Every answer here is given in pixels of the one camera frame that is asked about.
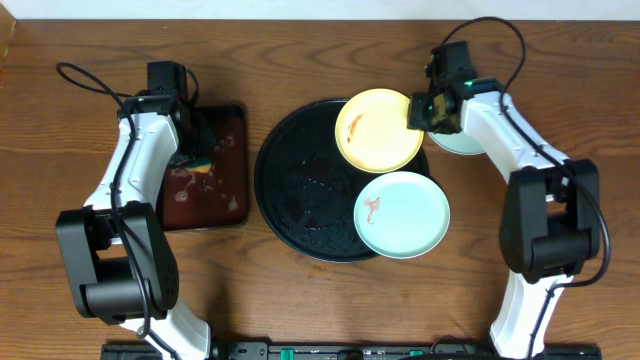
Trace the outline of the green yellow sponge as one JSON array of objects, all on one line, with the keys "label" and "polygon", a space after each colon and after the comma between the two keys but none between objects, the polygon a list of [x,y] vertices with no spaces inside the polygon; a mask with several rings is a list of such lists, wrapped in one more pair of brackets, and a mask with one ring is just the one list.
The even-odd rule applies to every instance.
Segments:
[{"label": "green yellow sponge", "polygon": [[184,168],[191,172],[206,174],[211,170],[212,162],[208,157],[199,157],[193,162],[184,165]]}]

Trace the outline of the yellow plate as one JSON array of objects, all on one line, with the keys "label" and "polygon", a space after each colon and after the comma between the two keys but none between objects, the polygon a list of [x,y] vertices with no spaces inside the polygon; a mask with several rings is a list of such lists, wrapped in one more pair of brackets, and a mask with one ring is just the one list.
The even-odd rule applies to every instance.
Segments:
[{"label": "yellow plate", "polygon": [[395,90],[365,90],[339,111],[334,137],[340,154],[359,170],[387,173],[407,165],[424,132],[408,127],[409,98]]}]

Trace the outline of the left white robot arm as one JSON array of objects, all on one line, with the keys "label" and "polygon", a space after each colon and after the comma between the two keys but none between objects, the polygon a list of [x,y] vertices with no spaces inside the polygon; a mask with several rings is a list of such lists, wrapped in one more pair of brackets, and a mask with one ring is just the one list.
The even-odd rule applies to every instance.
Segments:
[{"label": "left white robot arm", "polygon": [[103,179],[60,213],[56,235],[78,313],[135,332],[165,359],[220,359],[210,325],[179,296],[177,262],[156,214],[164,173],[193,130],[178,95],[131,97]]}]

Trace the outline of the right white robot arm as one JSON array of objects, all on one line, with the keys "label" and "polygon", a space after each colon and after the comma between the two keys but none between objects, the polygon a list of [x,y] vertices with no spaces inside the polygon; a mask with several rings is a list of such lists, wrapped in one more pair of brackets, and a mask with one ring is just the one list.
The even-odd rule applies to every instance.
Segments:
[{"label": "right white robot arm", "polygon": [[430,85],[412,95],[409,127],[471,139],[507,183],[499,245],[510,274],[489,334],[500,357],[532,359],[545,351],[560,295],[578,287],[586,261],[610,249],[597,167],[546,142],[496,79],[462,67],[425,75]]}]

